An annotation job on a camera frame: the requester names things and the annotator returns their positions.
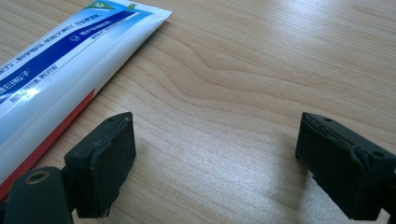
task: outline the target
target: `black plastic part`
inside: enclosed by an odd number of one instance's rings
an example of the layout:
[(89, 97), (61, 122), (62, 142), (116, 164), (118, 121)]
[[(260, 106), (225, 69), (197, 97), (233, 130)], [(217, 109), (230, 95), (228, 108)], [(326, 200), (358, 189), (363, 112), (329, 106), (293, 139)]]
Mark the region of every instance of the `black plastic part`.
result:
[(68, 181), (77, 181), (77, 189), (70, 191), (77, 198), (69, 207), (75, 206), (79, 217), (108, 216), (135, 155), (132, 114), (102, 122), (64, 156)]
[(394, 207), (396, 157), (336, 121), (303, 113), (295, 155), (349, 218), (376, 220)]
[(18, 178), (0, 204), (0, 224), (73, 223), (79, 217), (108, 216), (134, 164), (131, 113), (102, 122), (64, 157), (61, 170), (44, 167)]
[(61, 171), (44, 167), (18, 178), (9, 193), (3, 223), (73, 223)]

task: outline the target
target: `wooden table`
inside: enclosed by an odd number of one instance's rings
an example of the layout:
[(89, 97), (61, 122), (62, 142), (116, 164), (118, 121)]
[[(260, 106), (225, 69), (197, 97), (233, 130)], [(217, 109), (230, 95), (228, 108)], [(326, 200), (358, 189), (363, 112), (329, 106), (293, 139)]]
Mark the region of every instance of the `wooden table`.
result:
[[(89, 3), (0, 0), (0, 63)], [(102, 120), (134, 113), (137, 157), (110, 217), (76, 223), (355, 223), (295, 159), (300, 117), (396, 153), (396, 2), (141, 3), (174, 13), (37, 165), (63, 167)]]

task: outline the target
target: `hole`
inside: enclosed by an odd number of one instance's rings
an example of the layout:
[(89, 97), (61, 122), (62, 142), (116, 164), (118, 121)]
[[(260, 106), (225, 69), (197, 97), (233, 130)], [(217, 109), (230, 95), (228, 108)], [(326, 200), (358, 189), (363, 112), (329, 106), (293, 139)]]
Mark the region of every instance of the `hole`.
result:
[(25, 179), (26, 184), (37, 184), (40, 183), (41, 181), (47, 179), (50, 176), (50, 173), (48, 171), (38, 171), (35, 172), (34, 174), (29, 175)]
[(373, 155), (377, 156), (377, 157), (384, 157), (385, 155), (381, 152), (373, 152)]

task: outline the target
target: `red stripe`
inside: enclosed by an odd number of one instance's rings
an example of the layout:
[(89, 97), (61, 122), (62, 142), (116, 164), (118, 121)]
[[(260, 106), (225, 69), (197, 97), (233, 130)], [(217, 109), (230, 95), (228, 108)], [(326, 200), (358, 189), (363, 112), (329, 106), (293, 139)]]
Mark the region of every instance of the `red stripe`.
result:
[(32, 166), (40, 159), (40, 157), (50, 148), (50, 146), (56, 141), (61, 133), (69, 126), (69, 124), (77, 117), (77, 115), (84, 109), (85, 106), (90, 102), (94, 94), (94, 90), (91, 91), (79, 105), (62, 121), (61, 124), (56, 127), (54, 131), (30, 154), (28, 158), (3, 182), (0, 186), (0, 200), (2, 200), (11, 189), (14, 181), (25, 174), (32, 168)]

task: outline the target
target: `toothpaste tube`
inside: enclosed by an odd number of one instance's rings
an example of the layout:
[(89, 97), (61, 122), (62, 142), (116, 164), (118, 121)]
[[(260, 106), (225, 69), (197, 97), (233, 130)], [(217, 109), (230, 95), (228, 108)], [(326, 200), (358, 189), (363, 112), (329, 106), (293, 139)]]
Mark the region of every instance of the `toothpaste tube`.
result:
[(170, 14), (93, 1), (0, 67), (0, 199)]

